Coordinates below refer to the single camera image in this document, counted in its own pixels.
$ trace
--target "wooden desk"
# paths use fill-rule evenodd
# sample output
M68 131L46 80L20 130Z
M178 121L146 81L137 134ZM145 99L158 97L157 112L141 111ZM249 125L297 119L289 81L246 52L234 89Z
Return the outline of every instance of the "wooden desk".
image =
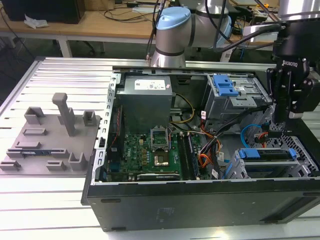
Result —
M113 17L117 19L128 19L140 16L138 12L132 12L131 8L113 10ZM5 15L5 20L20 38L52 39L60 44L62 55L66 58L72 57L68 41L94 41L94 42L116 42L146 44L152 30L152 14L145 16L148 20L136 23L124 23L103 16L103 11L86 11L79 24L65 24L49 22L48 27L33 29L22 21L10 21ZM0 18L0 36L8 39L14 38L14 34L8 29L5 22ZM232 36L231 40L239 40L239 36Z

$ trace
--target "yellow wire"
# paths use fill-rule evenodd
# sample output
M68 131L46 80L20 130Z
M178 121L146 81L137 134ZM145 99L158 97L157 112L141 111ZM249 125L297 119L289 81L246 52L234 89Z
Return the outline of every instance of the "yellow wire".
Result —
M188 99L186 99L184 96L182 96L180 93L176 93L176 95L178 95L179 97L181 97L183 100L185 100L189 105L190 107L192 108L192 114L191 114L191 117L187 120L183 120L183 121L171 121L170 123L171 124L184 124L184 123L188 123L189 121L191 121L194 116L195 116L195 109L194 107L192 106L192 104L188 101Z

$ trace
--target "black computer case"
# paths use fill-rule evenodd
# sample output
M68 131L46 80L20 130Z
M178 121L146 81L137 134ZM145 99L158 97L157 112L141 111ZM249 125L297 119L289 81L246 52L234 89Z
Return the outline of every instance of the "black computer case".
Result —
M85 14L84 0L2 0L11 21L32 19L78 24Z

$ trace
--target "slotted metal surface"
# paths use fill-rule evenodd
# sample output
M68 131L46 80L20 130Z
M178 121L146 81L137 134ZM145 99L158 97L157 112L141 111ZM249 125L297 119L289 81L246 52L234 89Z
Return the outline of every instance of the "slotted metal surface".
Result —
M233 67L239 69L272 67L261 64L208 62L189 62L187 66L223 69L228 64L234 64ZM35 62L0 108L0 154L5 154L20 132L29 104L41 106L45 114L58 114L55 105L50 101L56 92L68 94L68 105L74 108L74 114L82 114L83 109L95 110L99 114L108 92L111 67L121 65L147 64L143 60L86 58L47 58ZM80 204L84 182L84 178L65 177L0 178L0 239L36 240L44 236L54 240L320 239L319 206L296 220L281 225L104 233L91 208Z

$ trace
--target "vertical gray post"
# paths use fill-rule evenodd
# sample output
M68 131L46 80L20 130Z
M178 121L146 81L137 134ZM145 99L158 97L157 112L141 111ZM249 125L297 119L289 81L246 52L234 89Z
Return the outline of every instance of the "vertical gray post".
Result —
M72 119L72 116L70 115L68 106L67 106L67 99L68 96L66 93L62 92L56 92L53 95L52 102L53 104L57 105L59 112L61 114L61 118L63 120L64 126L66 128L66 131L68 132L68 135L70 137L75 135L75 125L74 121Z

